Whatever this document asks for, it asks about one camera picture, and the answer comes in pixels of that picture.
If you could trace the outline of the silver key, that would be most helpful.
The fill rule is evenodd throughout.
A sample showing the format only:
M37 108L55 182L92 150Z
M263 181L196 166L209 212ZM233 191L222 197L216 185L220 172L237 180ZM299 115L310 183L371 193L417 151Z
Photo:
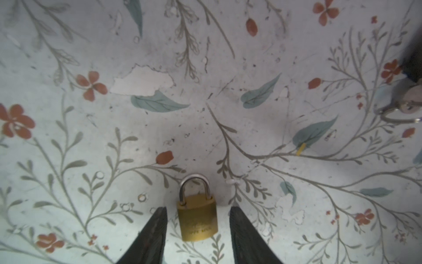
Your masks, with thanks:
M404 87L395 87L391 93L389 105L379 108L375 114L383 122L399 124L416 124L422 122L422 117L392 117L397 112L401 115L412 115L422 113L422 79L417 82L406 81Z

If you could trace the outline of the black padlock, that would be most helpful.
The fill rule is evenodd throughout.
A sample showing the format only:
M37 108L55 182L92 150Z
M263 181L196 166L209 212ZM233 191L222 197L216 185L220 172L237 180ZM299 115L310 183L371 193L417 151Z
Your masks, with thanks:
M422 78L422 27L413 35L401 63L402 72L414 83Z

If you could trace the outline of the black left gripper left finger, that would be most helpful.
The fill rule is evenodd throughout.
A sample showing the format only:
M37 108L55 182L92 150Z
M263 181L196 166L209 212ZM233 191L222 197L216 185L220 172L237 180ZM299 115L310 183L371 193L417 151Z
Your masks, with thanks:
M167 223L167 209L159 207L117 264L162 264Z

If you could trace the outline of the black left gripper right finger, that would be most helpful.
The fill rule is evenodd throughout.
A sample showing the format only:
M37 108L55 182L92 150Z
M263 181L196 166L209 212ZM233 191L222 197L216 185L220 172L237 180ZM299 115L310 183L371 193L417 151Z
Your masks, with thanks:
M230 232L236 264L282 264L240 207L230 209Z

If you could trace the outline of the small brass padlock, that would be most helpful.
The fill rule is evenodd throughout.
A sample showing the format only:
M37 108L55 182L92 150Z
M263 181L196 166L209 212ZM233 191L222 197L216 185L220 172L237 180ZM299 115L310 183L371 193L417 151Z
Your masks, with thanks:
M193 180L202 182L204 193L186 196L185 187ZM211 194L209 180L204 175L192 173L182 179L177 210L183 242L199 242L217 234L216 200Z

